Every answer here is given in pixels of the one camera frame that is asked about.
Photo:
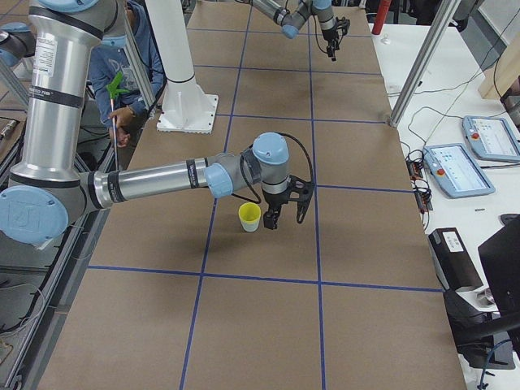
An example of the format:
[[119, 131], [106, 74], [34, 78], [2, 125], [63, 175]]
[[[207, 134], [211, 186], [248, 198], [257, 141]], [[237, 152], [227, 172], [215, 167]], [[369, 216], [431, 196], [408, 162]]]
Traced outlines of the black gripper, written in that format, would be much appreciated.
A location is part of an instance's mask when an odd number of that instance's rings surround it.
[[263, 226], [275, 230], [278, 228], [281, 206], [289, 202], [297, 203], [297, 223], [302, 224], [304, 222], [314, 194], [314, 182], [289, 175], [278, 184], [269, 184], [263, 181], [262, 193], [269, 205], [268, 210], [262, 217]]
[[324, 39], [327, 41], [327, 56], [332, 61], [336, 61], [336, 51], [339, 49], [340, 35], [348, 33], [350, 20], [346, 17], [338, 18], [333, 16], [327, 21], [320, 22], [320, 28]]

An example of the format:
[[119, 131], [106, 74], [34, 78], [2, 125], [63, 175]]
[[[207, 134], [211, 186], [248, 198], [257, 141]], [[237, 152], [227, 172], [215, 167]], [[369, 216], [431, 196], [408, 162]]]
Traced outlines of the person's hand on stick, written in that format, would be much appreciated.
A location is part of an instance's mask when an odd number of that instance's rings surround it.
[[118, 108], [109, 114], [109, 118], [113, 121], [116, 129], [128, 126], [135, 117], [136, 114], [130, 106]]

